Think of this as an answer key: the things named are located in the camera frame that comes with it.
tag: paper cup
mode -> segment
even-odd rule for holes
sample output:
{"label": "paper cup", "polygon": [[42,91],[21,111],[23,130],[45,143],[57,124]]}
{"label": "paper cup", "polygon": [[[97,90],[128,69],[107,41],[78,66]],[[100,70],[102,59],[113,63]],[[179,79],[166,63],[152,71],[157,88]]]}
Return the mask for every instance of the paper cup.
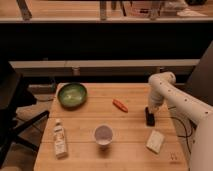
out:
{"label": "paper cup", "polygon": [[107,125],[100,125],[95,129],[94,137],[96,143],[100,146],[100,148],[106,149],[112,142],[112,129]]}

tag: toy carrot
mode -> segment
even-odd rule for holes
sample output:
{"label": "toy carrot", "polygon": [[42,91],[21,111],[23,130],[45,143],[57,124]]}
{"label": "toy carrot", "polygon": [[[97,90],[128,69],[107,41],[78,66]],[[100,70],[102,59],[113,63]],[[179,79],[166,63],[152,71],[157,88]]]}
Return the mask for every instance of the toy carrot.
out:
{"label": "toy carrot", "polygon": [[124,112],[128,112],[128,109],[126,106],[124,106],[120,101],[113,99],[112,102],[117,108],[119,108],[120,110],[124,111]]}

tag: chair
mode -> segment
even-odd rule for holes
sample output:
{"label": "chair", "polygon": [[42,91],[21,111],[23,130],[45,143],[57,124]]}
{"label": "chair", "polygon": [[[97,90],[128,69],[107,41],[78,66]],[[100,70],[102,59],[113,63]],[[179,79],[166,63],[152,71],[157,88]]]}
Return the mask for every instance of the chair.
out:
{"label": "chair", "polygon": [[0,61],[0,167],[2,167],[12,142],[22,144],[34,151],[39,147],[21,138],[19,134],[44,116],[49,111],[33,117],[17,126],[16,110],[21,106],[36,103],[36,98],[28,90],[28,84],[23,76],[12,68],[8,61]]}

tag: desk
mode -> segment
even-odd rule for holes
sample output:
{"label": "desk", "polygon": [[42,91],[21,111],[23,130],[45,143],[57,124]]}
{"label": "desk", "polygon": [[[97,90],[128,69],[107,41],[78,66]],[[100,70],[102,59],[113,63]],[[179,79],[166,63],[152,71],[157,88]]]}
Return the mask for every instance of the desk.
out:
{"label": "desk", "polygon": [[[57,91],[64,84],[59,84]],[[144,108],[148,84],[86,83],[88,99],[80,108],[63,109],[57,93],[34,166],[35,171],[187,171],[188,166],[166,105],[156,114],[156,126],[145,124]],[[124,113],[112,105],[113,98],[129,109]],[[53,149],[55,118],[66,131],[69,156],[56,159]],[[107,124],[114,132],[110,148],[101,152],[94,142],[94,129]],[[153,129],[165,135],[160,153],[145,145]]]}

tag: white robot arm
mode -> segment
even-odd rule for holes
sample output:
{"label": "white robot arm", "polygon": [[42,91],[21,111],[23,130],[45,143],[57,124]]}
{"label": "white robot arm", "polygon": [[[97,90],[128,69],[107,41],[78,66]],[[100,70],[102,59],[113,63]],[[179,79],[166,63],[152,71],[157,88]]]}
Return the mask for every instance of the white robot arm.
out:
{"label": "white robot arm", "polygon": [[149,78],[151,92],[148,110],[155,114],[165,98],[192,120],[197,129],[190,157],[190,171],[213,171],[213,107],[175,88],[172,85],[175,80],[171,72],[154,74]]}

